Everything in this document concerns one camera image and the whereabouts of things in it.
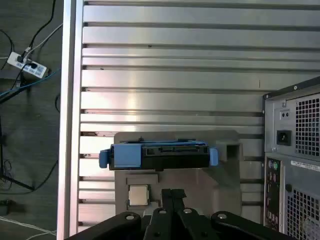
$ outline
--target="ventilation grille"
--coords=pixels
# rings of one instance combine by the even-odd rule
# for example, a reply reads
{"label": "ventilation grille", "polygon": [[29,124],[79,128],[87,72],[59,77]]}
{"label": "ventilation grille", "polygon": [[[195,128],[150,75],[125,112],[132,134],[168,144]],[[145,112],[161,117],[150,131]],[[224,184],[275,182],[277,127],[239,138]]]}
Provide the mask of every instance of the ventilation grille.
{"label": "ventilation grille", "polygon": [[287,197],[287,235],[299,240],[319,240],[319,200],[293,190]]}
{"label": "ventilation grille", "polygon": [[295,152],[319,156],[319,98],[298,101],[295,108]]}

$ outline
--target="power socket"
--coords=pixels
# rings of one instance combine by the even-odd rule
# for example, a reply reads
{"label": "power socket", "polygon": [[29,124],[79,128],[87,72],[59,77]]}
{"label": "power socket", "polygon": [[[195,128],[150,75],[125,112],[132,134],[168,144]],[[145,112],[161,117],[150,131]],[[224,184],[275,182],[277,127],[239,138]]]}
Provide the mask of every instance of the power socket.
{"label": "power socket", "polygon": [[22,67],[26,64],[26,63],[34,63],[37,65],[36,68],[32,68],[31,66],[27,65],[23,68],[23,71],[26,72],[26,73],[29,73],[29,74],[32,74],[34,76],[36,76],[37,78],[40,78],[42,79],[44,77],[44,75],[46,73],[48,73],[48,68],[35,62],[35,61],[32,61],[31,59],[28,59],[28,62],[26,60],[26,58],[23,59],[23,62],[18,62],[18,57],[21,56],[20,54],[16,53],[16,52],[11,52],[8,60],[7,60],[7,63],[12,65],[12,66],[15,66],[17,67],[18,69],[22,69]]}

